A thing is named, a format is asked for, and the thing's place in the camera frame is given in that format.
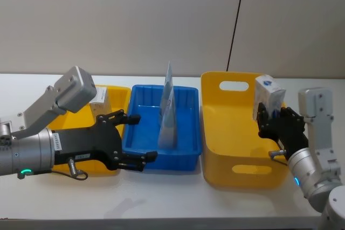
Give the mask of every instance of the green indicator light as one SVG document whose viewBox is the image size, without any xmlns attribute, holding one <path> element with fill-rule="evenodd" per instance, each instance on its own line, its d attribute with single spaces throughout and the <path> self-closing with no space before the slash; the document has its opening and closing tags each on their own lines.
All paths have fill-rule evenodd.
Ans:
<svg viewBox="0 0 345 230">
<path fill-rule="evenodd" d="M 20 173 L 22 173 L 22 174 L 24 174 L 24 173 L 26 173 L 26 172 L 32 172 L 30 169 L 24 169 L 24 170 L 22 170 Z"/>
</svg>

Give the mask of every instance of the cardboard box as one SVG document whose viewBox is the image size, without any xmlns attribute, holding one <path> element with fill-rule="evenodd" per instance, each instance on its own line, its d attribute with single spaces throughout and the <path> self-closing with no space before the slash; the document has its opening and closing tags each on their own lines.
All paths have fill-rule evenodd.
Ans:
<svg viewBox="0 0 345 230">
<path fill-rule="evenodd" d="M 96 87 L 97 95 L 90 101 L 91 112 L 94 120 L 99 114 L 108 114 L 112 112 L 112 106 L 109 100 L 107 87 Z"/>
<path fill-rule="evenodd" d="M 265 105 L 269 118 L 279 117 L 285 92 L 286 90 L 281 88 L 270 75 L 261 75 L 255 78 L 253 119 L 257 119 L 260 102 Z"/>
</svg>

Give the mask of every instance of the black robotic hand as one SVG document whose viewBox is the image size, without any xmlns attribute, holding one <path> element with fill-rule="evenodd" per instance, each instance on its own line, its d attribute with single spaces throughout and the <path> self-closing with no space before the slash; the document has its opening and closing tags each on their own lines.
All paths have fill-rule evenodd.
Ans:
<svg viewBox="0 0 345 230">
<path fill-rule="evenodd" d="M 61 150 L 55 151 L 55 165 L 65 164 L 70 158 L 76 162 L 98 160 L 108 170 L 142 171 L 146 163 L 154 162 L 156 151 L 127 154 L 122 151 L 121 136 L 115 126 L 138 124 L 140 115 L 127 116 L 123 110 L 98 115 L 91 127 L 54 130 L 59 135 Z"/>
<path fill-rule="evenodd" d="M 280 116 L 268 118 L 268 113 L 263 103 L 259 104 L 257 122 L 259 137 L 269 138 L 278 144 L 280 149 L 286 150 L 285 158 L 288 160 L 296 151 L 308 147 L 308 139 L 304 135 L 305 123 L 303 117 L 290 107 L 282 107 Z"/>
</svg>

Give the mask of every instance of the white tabletop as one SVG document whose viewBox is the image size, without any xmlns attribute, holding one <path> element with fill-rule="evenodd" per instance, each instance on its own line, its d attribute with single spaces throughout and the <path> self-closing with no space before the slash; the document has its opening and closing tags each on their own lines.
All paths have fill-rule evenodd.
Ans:
<svg viewBox="0 0 345 230">
<path fill-rule="evenodd" d="M 0 74 L 1 116 L 24 110 L 58 78 L 58 75 Z M 93 79 L 96 84 L 125 87 L 164 82 L 163 77 L 142 76 L 94 76 Z M 173 82 L 176 86 L 195 87 L 199 96 L 201 94 L 200 78 L 174 78 Z M 278 82 L 287 89 L 285 101 L 295 110 L 298 110 L 299 89 L 327 86 L 333 90 L 333 145 L 345 172 L 345 80 L 278 79 Z M 0 218 L 57 222 L 88 219 L 97 222 L 97 226 L 114 226 L 116 222 L 116 229 L 137 226 L 141 229 L 157 226 L 169 229 L 312 228 L 320 216 L 303 198 L 291 175 L 274 190 L 216 190 L 204 180 L 200 165 L 191 173 L 121 170 L 117 176 L 91 176 L 83 182 L 53 174 L 24 180 L 18 180 L 16 175 L 1 176 L 0 195 Z M 0 227 L 5 221 L 0 220 Z M 75 221 L 66 222 L 73 225 Z M 87 222 L 85 226 L 96 226 Z"/>
</svg>

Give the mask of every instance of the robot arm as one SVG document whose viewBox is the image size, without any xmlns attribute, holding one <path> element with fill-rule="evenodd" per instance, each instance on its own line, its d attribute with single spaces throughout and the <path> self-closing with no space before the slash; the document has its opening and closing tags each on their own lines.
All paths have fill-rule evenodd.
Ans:
<svg viewBox="0 0 345 230">
<path fill-rule="evenodd" d="M 68 164 L 70 177 L 87 173 L 77 170 L 74 161 L 96 159 L 107 169 L 142 171 L 153 162 L 157 152 L 130 155 L 122 152 L 116 125 L 138 124 L 140 116 L 127 116 L 123 110 L 99 115 L 95 125 L 87 128 L 51 131 L 46 126 L 60 114 L 80 110 L 96 95 L 92 77 L 79 67 L 71 68 L 54 87 L 26 111 L 0 118 L 0 175 L 26 175 L 52 172 L 57 164 Z"/>
<path fill-rule="evenodd" d="M 291 108 L 282 108 L 280 117 L 268 119 L 266 108 L 260 103 L 259 136 L 277 142 L 280 150 L 271 151 L 270 157 L 285 156 L 305 198 L 313 209 L 323 212 L 319 229 L 343 229 L 345 210 L 337 207 L 344 208 L 345 203 L 339 201 L 345 201 L 345 187 L 332 148 L 332 93 L 327 88 L 303 89 L 299 91 L 299 107 L 302 116 Z M 305 123 L 309 139 L 303 133 Z"/>
<path fill-rule="evenodd" d="M 38 134 L 59 115 L 79 111 L 96 93 L 91 75 L 77 66 L 72 67 L 54 86 L 48 86 L 27 110 L 0 117 L 1 144 L 10 144 L 11 136 L 21 139 Z"/>
</svg>

